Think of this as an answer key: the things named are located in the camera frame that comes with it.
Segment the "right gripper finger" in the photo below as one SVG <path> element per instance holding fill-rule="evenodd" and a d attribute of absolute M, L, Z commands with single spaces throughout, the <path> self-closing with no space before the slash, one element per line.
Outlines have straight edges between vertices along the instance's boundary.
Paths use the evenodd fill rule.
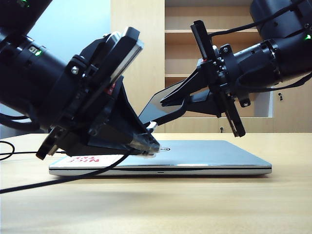
<path fill-rule="evenodd" d="M 156 122 L 159 126 L 175 120 L 186 111 L 220 116 L 221 112 L 214 100 L 214 95 L 209 91 L 202 91 L 195 95 L 187 95 L 176 99 L 161 102 L 169 91 L 156 93 L 144 108 L 144 125 Z"/>
<path fill-rule="evenodd" d="M 213 94 L 210 87 L 213 83 L 213 71 L 205 66 L 199 66 L 185 80 L 166 88 L 166 94 L 160 99 L 162 107 L 204 107 L 212 106 Z"/>

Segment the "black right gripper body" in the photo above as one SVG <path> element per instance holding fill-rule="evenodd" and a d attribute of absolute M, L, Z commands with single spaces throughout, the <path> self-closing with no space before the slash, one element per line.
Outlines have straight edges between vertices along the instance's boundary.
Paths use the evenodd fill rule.
<path fill-rule="evenodd" d="M 251 104 L 249 94 L 240 91 L 236 86 L 236 79 L 242 75 L 238 62 L 229 44 L 223 45 L 220 49 L 214 49 L 211 36 L 208 35 L 203 21 L 197 20 L 191 25 L 191 30 L 202 54 L 202 61 L 199 66 L 205 66 L 213 71 L 213 83 L 210 87 L 217 107 L 227 117 L 230 128 L 235 137 L 245 135 L 245 129 L 237 111 L 235 100 L 241 107 L 248 107 Z"/>

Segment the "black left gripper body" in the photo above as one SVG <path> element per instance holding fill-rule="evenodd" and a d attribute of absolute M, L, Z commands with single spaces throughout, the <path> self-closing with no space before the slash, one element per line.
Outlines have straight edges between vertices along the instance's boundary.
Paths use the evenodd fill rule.
<path fill-rule="evenodd" d="M 87 45 L 72 57 L 50 85 L 36 111 L 40 125 L 50 133 L 37 151 L 44 159 L 62 149 L 69 156 L 108 155 L 106 148 L 88 146 L 89 106 L 101 89 L 123 76 L 143 49 L 140 32 L 127 27 Z"/>

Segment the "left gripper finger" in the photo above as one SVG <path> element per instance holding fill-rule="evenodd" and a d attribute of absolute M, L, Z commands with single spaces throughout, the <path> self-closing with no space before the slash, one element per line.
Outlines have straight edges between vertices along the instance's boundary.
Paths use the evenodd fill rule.
<path fill-rule="evenodd" d="M 89 106 L 90 141 L 152 141 L 128 101 L 123 77 L 101 89 Z"/>
<path fill-rule="evenodd" d="M 88 146 L 106 148 L 108 154 L 124 154 L 121 151 L 132 151 L 132 155 L 153 157 L 160 150 L 160 143 L 149 134 L 133 135 L 129 143 L 113 142 L 112 140 L 104 140 L 99 137 L 90 137 Z"/>

